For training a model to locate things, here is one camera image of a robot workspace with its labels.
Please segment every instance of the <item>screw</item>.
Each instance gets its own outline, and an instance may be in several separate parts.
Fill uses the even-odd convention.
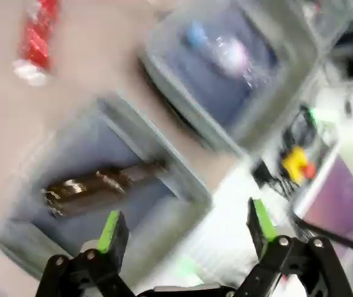
[[[324,247],[324,244],[321,240],[319,239],[314,239],[314,245],[318,248],[323,248]]]
[[[57,261],[55,262],[55,264],[56,264],[57,266],[60,266],[63,262],[64,262],[64,258],[59,257],[59,258],[57,259]]]
[[[288,239],[285,238],[285,237],[280,238],[280,240],[279,240],[278,242],[279,242],[279,244],[281,244],[282,246],[287,246],[287,245],[289,244]]]
[[[93,251],[90,251],[88,254],[87,254],[87,258],[88,260],[92,260],[95,258],[95,253]]]

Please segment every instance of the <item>red candy wrapper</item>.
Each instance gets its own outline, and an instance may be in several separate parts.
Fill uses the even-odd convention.
[[[20,46],[20,59],[14,62],[15,73],[31,85],[46,83],[50,71],[48,41],[58,15],[58,0],[34,0],[28,10]]]

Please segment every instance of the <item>yellow object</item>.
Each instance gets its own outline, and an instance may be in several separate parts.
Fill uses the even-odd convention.
[[[302,168],[308,165],[305,151],[301,147],[293,147],[281,164],[287,170],[289,178],[295,183],[300,183],[304,177]]]

